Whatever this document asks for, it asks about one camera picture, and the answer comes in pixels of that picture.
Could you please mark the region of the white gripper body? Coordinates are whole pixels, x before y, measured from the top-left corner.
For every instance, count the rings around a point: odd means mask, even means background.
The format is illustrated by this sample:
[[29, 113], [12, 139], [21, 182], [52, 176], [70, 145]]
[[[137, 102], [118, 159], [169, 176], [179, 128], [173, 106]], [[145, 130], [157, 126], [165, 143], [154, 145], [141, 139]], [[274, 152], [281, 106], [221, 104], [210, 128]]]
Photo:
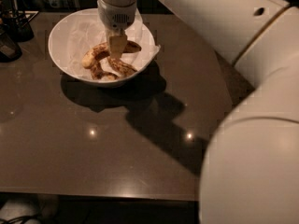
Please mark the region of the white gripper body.
[[123, 35], [135, 21], [136, 0], [97, 0], [97, 5], [108, 36]]

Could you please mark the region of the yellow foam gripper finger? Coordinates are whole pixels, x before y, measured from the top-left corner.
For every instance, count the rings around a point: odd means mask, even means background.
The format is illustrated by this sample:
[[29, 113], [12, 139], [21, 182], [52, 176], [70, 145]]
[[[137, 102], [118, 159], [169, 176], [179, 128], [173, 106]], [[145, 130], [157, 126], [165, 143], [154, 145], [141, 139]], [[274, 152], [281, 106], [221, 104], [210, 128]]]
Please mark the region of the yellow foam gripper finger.
[[107, 43], [110, 57], [119, 59], [127, 45], [127, 35], [124, 30], [109, 30], [107, 32]]

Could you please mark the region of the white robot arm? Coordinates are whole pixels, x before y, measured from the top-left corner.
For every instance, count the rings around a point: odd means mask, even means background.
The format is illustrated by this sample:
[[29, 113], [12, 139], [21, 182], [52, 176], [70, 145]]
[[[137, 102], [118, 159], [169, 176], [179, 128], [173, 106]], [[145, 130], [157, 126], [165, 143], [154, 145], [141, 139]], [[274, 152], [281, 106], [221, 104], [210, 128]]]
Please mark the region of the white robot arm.
[[[199, 187], [201, 224], [299, 224], [299, 9], [284, 0], [159, 0], [254, 92], [213, 135]], [[125, 29], [136, 0], [98, 0]]]

